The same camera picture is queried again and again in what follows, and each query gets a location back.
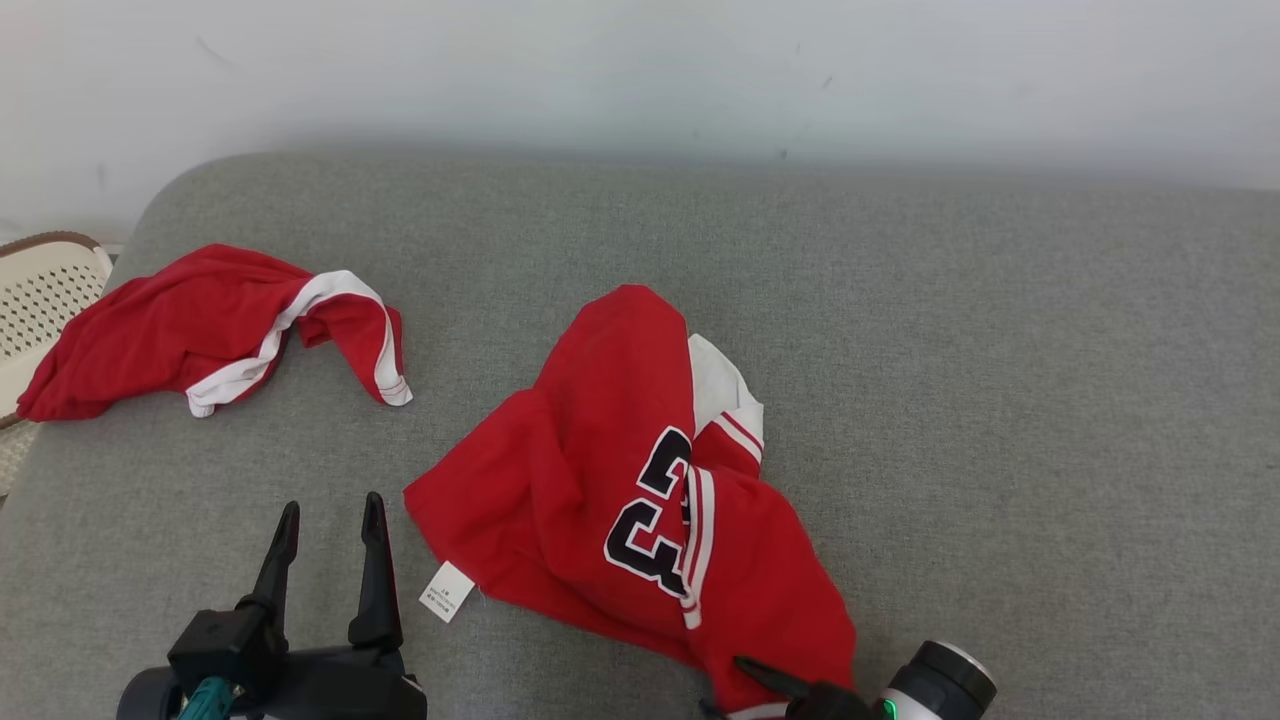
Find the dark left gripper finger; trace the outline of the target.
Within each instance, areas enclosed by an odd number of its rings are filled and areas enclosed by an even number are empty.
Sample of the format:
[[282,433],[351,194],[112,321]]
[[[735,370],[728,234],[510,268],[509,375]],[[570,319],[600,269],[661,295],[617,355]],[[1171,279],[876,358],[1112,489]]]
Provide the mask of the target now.
[[250,593],[237,602],[237,609],[257,609],[264,614],[280,651],[288,651],[285,638],[287,587],[291,565],[300,542],[300,503],[285,503],[271,542],[268,546],[257,579]]
[[387,510],[374,491],[365,497],[360,528],[364,569],[358,607],[348,625],[348,642],[356,650],[398,651],[403,643],[401,610]]

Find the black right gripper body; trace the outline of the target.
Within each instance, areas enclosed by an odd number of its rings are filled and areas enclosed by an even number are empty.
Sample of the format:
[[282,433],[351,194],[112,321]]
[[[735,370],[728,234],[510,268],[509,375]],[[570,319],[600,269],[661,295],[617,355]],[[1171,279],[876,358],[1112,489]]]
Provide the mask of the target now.
[[840,685],[810,685],[790,702],[790,717],[797,720],[872,720],[881,711],[852,691]]

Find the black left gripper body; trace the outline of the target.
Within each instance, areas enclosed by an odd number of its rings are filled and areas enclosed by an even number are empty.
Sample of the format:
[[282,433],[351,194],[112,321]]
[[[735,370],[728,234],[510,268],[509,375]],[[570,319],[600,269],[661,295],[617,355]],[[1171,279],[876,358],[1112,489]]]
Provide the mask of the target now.
[[398,650],[333,646],[291,652],[262,701],[242,719],[425,719],[428,696]]

